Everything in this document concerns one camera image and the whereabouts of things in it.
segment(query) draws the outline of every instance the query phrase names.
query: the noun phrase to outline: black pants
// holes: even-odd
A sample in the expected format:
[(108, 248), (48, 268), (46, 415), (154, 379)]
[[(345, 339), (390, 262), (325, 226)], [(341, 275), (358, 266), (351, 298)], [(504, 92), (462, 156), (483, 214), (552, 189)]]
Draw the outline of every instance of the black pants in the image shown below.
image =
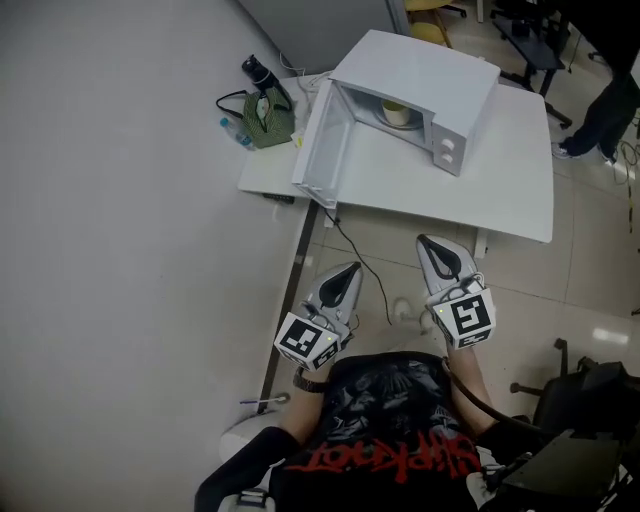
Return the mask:
[(571, 156), (579, 156), (600, 144), (602, 152), (612, 157), (639, 106), (640, 90), (633, 78), (614, 78), (589, 105), (580, 129), (562, 146)]

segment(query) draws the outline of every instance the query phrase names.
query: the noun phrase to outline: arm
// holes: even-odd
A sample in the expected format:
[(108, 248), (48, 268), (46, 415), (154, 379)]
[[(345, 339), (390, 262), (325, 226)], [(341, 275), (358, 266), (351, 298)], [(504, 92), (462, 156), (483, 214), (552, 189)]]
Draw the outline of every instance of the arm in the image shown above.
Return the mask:
[(226, 496), (255, 487), (270, 466), (299, 449), (288, 432), (278, 427), (265, 428), (200, 485), (195, 512), (216, 512)]
[[(304, 371), (302, 376), (313, 382), (327, 382), (333, 360), (327, 362), (317, 372)], [(293, 389), (291, 403), (280, 423), (280, 428), (291, 434), (298, 443), (305, 444), (320, 420), (324, 393), (307, 393)]]
[[(458, 376), (469, 391), (485, 404), (493, 407), (473, 347), (454, 350), (447, 343), (447, 354), (451, 371)], [(496, 420), (491, 416), (473, 405), (453, 383), (451, 388), (453, 403), (476, 436), (479, 436), (496, 423)]]

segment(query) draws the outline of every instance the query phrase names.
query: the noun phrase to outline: water bottle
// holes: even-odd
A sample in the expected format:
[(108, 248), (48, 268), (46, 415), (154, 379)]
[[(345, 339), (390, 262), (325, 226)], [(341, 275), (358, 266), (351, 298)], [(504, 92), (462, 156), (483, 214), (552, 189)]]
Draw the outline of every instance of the water bottle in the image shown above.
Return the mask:
[(229, 134), (229, 137), (235, 140), (243, 148), (248, 149), (249, 151), (253, 151), (255, 149), (253, 142), (251, 142), (251, 137), (249, 137), (240, 126), (230, 122), (226, 117), (220, 119), (220, 126), (222, 126), (224, 131)]

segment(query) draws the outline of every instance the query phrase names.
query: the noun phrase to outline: green bag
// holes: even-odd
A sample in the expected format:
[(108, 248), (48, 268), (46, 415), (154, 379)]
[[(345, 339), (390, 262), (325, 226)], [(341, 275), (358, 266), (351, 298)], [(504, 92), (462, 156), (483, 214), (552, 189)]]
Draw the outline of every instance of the green bag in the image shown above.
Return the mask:
[[(242, 114), (220, 106), (220, 101), (242, 95), (246, 96)], [(242, 121), (254, 146), (259, 149), (291, 141), (291, 134), (296, 129), (293, 105), (282, 86), (278, 84), (276, 87), (267, 89), (266, 96), (269, 100), (269, 111), (264, 119), (258, 116), (258, 100), (264, 97), (260, 91), (252, 94), (247, 91), (232, 92), (216, 101), (220, 110)]]

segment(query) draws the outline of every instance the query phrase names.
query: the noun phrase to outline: black t-shirt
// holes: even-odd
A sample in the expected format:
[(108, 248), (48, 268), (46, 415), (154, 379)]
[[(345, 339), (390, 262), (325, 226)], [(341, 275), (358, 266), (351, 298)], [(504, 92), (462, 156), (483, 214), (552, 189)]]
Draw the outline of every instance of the black t-shirt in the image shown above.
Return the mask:
[(344, 359), (334, 366), (321, 420), (304, 448), (265, 429), (201, 486), (198, 512), (257, 485), (269, 465), (278, 512), (477, 510), (466, 477), (480, 471), (476, 442), (508, 463), (531, 438), (497, 424), (472, 440), (451, 403), (442, 360), (414, 352)]

